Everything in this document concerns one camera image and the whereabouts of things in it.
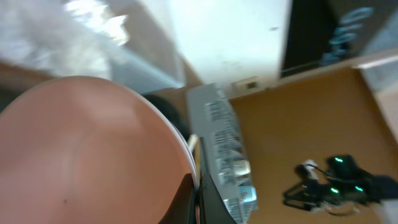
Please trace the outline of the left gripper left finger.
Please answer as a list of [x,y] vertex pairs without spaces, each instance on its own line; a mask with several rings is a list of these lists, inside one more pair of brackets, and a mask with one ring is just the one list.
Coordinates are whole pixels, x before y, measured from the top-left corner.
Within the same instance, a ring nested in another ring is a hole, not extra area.
[[184,175],[159,224],[196,224],[196,190],[191,174]]

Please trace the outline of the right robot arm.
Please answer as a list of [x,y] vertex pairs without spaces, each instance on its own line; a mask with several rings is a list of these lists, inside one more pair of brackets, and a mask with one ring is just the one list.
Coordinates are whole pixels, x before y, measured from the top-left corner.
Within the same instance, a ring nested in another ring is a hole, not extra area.
[[328,169],[307,160],[295,168],[301,181],[287,189],[282,203],[306,212],[327,212],[347,217],[359,206],[383,206],[397,200],[397,181],[388,175],[373,175],[360,168],[354,157],[341,154],[327,158]]

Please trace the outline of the pink bowl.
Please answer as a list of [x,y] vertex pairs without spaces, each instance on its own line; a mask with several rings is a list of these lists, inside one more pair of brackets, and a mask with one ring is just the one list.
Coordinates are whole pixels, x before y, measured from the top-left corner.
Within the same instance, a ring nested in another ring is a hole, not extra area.
[[196,170],[177,128],[94,77],[35,86],[1,113],[2,223],[159,223]]

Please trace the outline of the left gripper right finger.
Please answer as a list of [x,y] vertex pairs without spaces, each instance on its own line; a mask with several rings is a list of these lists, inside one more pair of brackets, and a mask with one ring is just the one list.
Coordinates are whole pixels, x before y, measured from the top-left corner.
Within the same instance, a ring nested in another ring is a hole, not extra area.
[[200,188],[198,191],[198,203],[200,208],[200,224],[236,224],[229,214],[210,175],[204,139],[200,138],[199,143]]

